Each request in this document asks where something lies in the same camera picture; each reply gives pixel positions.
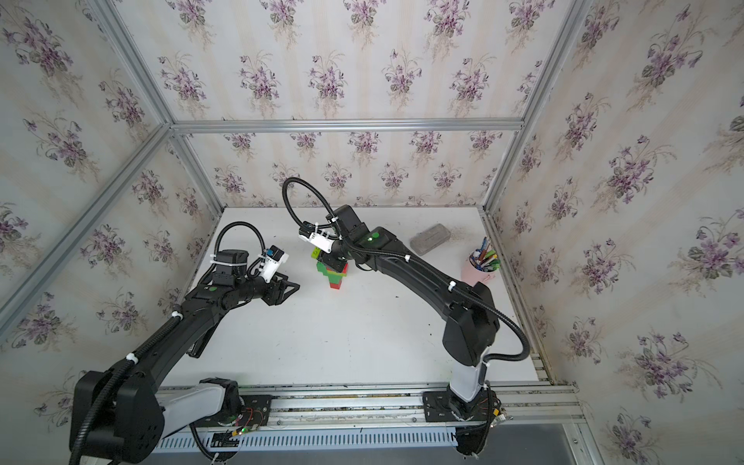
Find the green long lego brick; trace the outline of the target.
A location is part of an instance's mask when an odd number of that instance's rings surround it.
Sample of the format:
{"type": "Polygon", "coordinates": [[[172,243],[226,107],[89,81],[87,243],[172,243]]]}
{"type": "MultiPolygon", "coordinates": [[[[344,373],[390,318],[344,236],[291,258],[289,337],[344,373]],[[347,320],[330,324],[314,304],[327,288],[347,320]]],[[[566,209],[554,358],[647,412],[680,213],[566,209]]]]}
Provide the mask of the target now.
{"type": "Polygon", "coordinates": [[[316,263],[316,267],[317,267],[317,271],[319,271],[319,273],[322,273],[323,276],[325,276],[325,277],[328,277],[329,276],[329,270],[327,269],[327,267],[323,263],[317,262],[316,263]]]}

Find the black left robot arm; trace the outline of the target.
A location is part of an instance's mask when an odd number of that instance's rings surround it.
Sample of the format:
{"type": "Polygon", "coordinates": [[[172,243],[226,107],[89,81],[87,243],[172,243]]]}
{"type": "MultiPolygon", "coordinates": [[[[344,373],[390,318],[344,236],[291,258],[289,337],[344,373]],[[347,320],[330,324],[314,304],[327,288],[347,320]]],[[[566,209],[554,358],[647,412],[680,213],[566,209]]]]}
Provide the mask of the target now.
{"type": "Polygon", "coordinates": [[[235,416],[241,402],[232,380],[200,381],[185,393],[157,393],[183,356],[199,358],[229,312],[252,300],[284,303],[300,286],[280,272],[288,254],[272,246],[252,273],[244,250],[212,255],[207,272],[170,318],[143,344],[104,372],[77,381],[69,440],[70,463],[85,456],[140,463],[174,432],[215,415],[235,416]]]}

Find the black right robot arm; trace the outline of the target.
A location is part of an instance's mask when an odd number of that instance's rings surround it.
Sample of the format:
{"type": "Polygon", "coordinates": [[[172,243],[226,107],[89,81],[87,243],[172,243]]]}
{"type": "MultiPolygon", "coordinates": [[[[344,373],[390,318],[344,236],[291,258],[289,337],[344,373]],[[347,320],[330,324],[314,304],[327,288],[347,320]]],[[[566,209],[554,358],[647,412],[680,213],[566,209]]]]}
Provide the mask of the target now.
{"type": "Polygon", "coordinates": [[[445,322],[442,343],[455,360],[447,389],[453,415],[470,420],[481,407],[491,413],[495,400],[486,385],[488,364],[521,362],[531,346],[525,332],[496,308],[488,286],[472,286],[436,269],[389,230],[368,228],[348,205],[331,211],[327,220],[336,235],[327,253],[391,277],[445,322]]]}

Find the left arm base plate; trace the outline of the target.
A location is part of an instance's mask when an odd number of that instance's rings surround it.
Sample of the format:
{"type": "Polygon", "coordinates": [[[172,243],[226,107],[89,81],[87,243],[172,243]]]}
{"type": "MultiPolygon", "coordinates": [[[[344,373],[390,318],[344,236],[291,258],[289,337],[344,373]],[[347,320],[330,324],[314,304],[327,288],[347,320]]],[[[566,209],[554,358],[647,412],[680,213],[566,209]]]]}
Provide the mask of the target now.
{"type": "Polygon", "coordinates": [[[236,410],[218,413],[212,419],[222,426],[256,430],[269,424],[272,401],[271,395],[240,395],[236,410]]]}

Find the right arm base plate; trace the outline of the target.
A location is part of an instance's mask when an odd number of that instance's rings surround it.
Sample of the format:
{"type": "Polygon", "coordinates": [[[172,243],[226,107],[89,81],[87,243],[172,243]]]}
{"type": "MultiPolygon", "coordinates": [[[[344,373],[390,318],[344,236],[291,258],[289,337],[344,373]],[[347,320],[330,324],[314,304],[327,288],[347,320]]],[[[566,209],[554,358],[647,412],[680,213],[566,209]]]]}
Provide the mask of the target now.
{"type": "Polygon", "coordinates": [[[439,422],[485,422],[502,414],[502,402],[492,389],[485,387],[476,397],[465,402],[449,389],[426,391],[422,394],[424,419],[428,424],[439,422]]]}

